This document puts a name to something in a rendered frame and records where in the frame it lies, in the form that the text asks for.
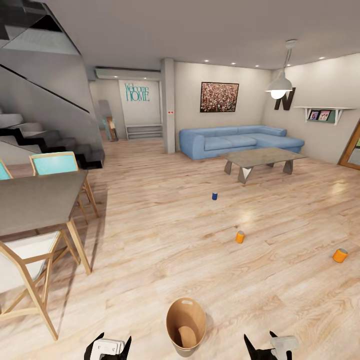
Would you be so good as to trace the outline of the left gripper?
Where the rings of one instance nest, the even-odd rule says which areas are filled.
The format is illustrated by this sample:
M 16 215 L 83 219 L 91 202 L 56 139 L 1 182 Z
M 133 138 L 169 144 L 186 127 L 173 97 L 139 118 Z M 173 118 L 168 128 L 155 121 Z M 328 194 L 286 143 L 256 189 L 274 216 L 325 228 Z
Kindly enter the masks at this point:
M 100 340 L 101 338 L 103 338 L 104 335 L 105 335 L 105 333 L 103 332 L 102 334 L 100 334 L 100 335 L 98 336 L 98 338 L 96 338 L 96 339 L 86 348 L 86 352 L 84 353 L 84 360 L 90 360 L 94 342 Z M 120 354 L 115 354 L 115 355 L 106 354 L 101 360 L 127 360 L 128 353 L 129 353 L 130 346 L 131 346 L 131 342 L 132 342 L 132 336 L 130 336 L 130 338 L 128 339 L 127 343 L 125 344 L 125 348 L 124 348 L 123 352 L 121 352 Z

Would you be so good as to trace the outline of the trash can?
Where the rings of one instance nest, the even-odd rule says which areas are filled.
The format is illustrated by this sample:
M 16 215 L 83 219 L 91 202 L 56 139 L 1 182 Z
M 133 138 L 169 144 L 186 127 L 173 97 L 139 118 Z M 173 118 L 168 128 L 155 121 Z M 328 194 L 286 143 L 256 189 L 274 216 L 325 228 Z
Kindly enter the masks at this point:
M 191 301 L 193 304 L 182 301 Z M 188 358 L 193 355 L 205 336 L 207 320 L 204 310 L 192 298 L 179 298 L 168 310 L 166 329 L 177 353 Z

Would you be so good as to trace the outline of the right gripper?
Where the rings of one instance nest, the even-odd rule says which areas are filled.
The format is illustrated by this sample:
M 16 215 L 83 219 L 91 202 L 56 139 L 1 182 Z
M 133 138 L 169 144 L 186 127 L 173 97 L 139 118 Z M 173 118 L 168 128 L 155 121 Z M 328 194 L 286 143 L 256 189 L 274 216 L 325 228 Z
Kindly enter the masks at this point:
M 272 338 L 277 337 L 277 335 L 271 330 L 269 331 L 269 333 Z M 251 360 L 278 360 L 276 356 L 271 353 L 271 349 L 265 349 L 265 350 L 255 349 L 252 343 L 250 342 L 250 340 L 248 339 L 248 337 L 246 336 L 246 334 L 244 334 L 244 340 L 246 347 L 249 351 Z M 287 355 L 287 360 L 292 360 L 291 350 L 286 351 L 286 355 Z

